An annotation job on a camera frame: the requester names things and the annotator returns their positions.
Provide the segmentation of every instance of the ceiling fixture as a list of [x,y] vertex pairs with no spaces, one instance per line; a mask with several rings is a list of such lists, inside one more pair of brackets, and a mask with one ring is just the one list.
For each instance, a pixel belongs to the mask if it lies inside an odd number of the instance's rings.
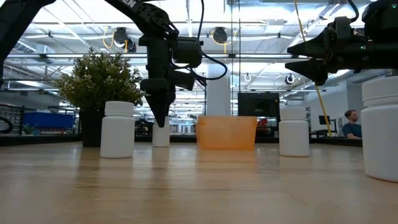
[[126,53],[137,52],[136,43],[127,35],[127,28],[117,27],[113,35],[114,44],[117,47],[124,48]]
[[246,76],[244,77],[244,81],[246,81],[246,82],[251,81],[251,76],[248,73],[246,73]]
[[295,78],[294,78],[294,75],[292,75],[292,74],[290,74],[290,75],[288,75],[288,76],[285,77],[285,83],[286,83],[286,85],[291,85],[291,84],[293,84],[294,80],[295,80]]
[[228,36],[226,35],[224,27],[216,27],[216,30],[213,33],[213,39],[219,44],[226,43]]
[[28,86],[33,86],[33,87],[42,87],[46,86],[38,82],[33,82],[33,81],[17,81],[20,84],[28,85]]

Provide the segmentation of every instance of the green plant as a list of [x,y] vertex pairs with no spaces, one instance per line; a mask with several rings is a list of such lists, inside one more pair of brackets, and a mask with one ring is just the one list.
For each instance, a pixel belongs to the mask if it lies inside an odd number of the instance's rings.
[[31,127],[29,124],[24,124],[22,130],[25,134],[32,134],[36,126]]
[[138,69],[131,75],[128,59],[121,53],[115,57],[94,52],[75,60],[72,76],[63,74],[55,81],[60,96],[82,111],[98,111],[105,108],[107,101],[127,101],[142,105],[144,92],[138,89],[141,77],[136,76]]

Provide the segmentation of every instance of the blue container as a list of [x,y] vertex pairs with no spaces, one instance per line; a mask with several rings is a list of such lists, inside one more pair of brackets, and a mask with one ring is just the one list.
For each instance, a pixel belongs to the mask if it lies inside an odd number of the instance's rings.
[[36,128],[73,128],[73,116],[41,112],[26,113],[24,114],[24,124]]

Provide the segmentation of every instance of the black cable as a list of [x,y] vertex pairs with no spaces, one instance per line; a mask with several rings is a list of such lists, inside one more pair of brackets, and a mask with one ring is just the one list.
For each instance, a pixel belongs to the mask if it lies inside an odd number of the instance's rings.
[[201,16],[200,16],[200,23],[199,23],[199,30],[198,30],[198,39],[200,39],[200,33],[201,33],[201,26],[203,24],[203,18],[205,16],[205,1],[201,0]]
[[8,134],[14,129],[14,125],[7,118],[3,118],[2,116],[0,116],[0,121],[3,121],[8,125],[8,128],[4,129],[4,130],[0,130],[0,133]]
[[222,67],[224,67],[225,71],[222,75],[220,75],[219,77],[215,77],[215,78],[207,78],[207,77],[202,77],[205,80],[218,80],[220,78],[223,78],[226,75],[226,72],[228,71],[228,68],[226,67],[226,65],[223,62],[219,62],[218,60],[210,57],[209,55],[205,54],[204,52],[202,52],[203,56],[205,56],[205,58],[207,58],[208,60],[211,60],[212,62],[215,62],[219,65],[221,65]]
[[359,17],[359,11],[356,5],[354,4],[353,0],[348,0],[350,6],[354,9],[355,17],[351,19],[351,22],[355,22]]
[[[201,18],[200,18],[200,25],[199,25],[199,31],[198,31],[198,39],[200,38],[201,25],[203,24],[203,16],[204,16],[204,15],[205,15],[205,0],[201,0]],[[222,67],[224,67],[224,69],[225,69],[224,73],[223,73],[222,75],[220,75],[219,77],[207,78],[207,77],[202,77],[202,76],[196,74],[196,73],[192,70],[192,68],[187,68],[187,67],[180,67],[180,68],[186,68],[186,69],[188,69],[188,71],[190,71],[190,72],[192,72],[193,74],[195,74],[195,76],[196,76],[196,78],[197,78],[197,80],[198,80],[198,82],[199,82],[200,84],[202,84],[203,86],[207,86],[206,80],[219,80],[220,78],[223,78],[223,77],[226,75],[226,73],[227,73],[227,71],[228,71],[228,68],[227,68],[227,66],[226,66],[224,63],[222,63],[222,62],[220,62],[220,61],[218,61],[218,60],[216,60],[216,59],[214,59],[214,58],[208,56],[208,55],[205,54],[204,52],[202,52],[202,55],[205,56],[205,58],[211,60],[212,62],[215,62],[215,63],[217,63],[217,64],[220,64]]]

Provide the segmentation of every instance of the black plant pot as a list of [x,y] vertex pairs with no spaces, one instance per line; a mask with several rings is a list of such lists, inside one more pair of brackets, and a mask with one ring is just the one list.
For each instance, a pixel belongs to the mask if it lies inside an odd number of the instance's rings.
[[104,116],[104,110],[79,112],[81,138],[84,147],[101,146],[101,127]]

